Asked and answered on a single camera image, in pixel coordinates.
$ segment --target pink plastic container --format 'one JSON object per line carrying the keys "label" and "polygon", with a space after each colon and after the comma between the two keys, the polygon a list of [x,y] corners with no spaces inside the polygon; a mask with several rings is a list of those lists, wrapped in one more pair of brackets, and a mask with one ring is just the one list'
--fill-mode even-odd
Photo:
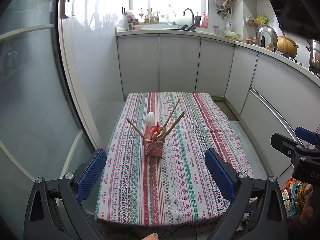
{"label": "pink plastic container", "polygon": [[[151,127],[150,134],[153,134],[156,126]],[[144,136],[147,136],[147,129],[144,132]],[[154,141],[149,139],[143,139],[143,151],[146,156],[162,157],[164,141]]]}

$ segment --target patterned tablecloth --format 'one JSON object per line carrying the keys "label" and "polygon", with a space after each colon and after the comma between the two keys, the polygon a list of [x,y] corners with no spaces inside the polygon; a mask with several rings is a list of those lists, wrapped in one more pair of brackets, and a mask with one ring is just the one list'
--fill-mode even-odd
{"label": "patterned tablecloth", "polygon": [[[165,141],[164,156],[145,157],[140,131],[153,111],[163,124],[186,114]],[[209,174],[204,153],[215,148],[237,171],[253,178],[238,134],[206,93],[133,93],[115,125],[101,178],[96,217],[141,226],[166,226],[213,219],[229,205]]]}

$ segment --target cabinet door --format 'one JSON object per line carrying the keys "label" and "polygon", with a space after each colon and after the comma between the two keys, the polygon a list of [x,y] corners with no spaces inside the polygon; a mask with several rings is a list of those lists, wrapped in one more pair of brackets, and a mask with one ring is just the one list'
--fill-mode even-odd
{"label": "cabinet door", "polygon": [[241,118],[259,143],[274,176],[278,177],[291,163],[290,158],[272,148],[270,143],[271,136],[275,133],[280,133],[289,138],[294,138],[266,104],[268,103],[263,102],[250,90],[241,113]]}
{"label": "cabinet door", "polygon": [[235,48],[226,99],[238,114],[241,113],[252,81],[257,53]]}
{"label": "cabinet door", "polygon": [[134,92],[158,92],[158,37],[119,38],[118,54],[125,96]]}
{"label": "cabinet door", "polygon": [[200,39],[160,36],[160,92],[195,92]]}
{"label": "cabinet door", "polygon": [[290,66],[258,57],[252,87],[286,119],[295,130],[298,126],[316,131],[320,120],[320,89]]}
{"label": "cabinet door", "polygon": [[196,92],[225,96],[233,51],[231,45],[201,40]]}

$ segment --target orange pot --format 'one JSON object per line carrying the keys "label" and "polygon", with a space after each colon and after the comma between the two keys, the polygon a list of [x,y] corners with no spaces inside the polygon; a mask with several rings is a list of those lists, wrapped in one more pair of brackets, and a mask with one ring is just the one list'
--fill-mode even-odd
{"label": "orange pot", "polygon": [[297,55],[297,48],[299,48],[293,40],[284,36],[280,36],[280,38],[278,38],[277,47],[279,51],[286,53],[293,58]]}

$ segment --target human hand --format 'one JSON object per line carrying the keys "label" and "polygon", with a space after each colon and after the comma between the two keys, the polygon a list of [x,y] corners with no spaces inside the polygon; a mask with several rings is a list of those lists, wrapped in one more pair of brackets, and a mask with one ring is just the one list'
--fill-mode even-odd
{"label": "human hand", "polygon": [[[313,185],[308,184],[306,186],[305,190],[304,190],[304,194],[305,195],[309,194],[312,189],[313,189]],[[310,204],[311,197],[312,196],[307,197],[307,199],[306,199],[306,201],[304,203],[302,215],[300,217],[300,223],[302,225],[306,225],[308,223],[309,219],[313,215],[313,208],[311,207],[311,204]]]}
{"label": "human hand", "polygon": [[158,234],[157,233],[153,233],[151,235],[146,236],[142,240],[159,240],[158,239]]}

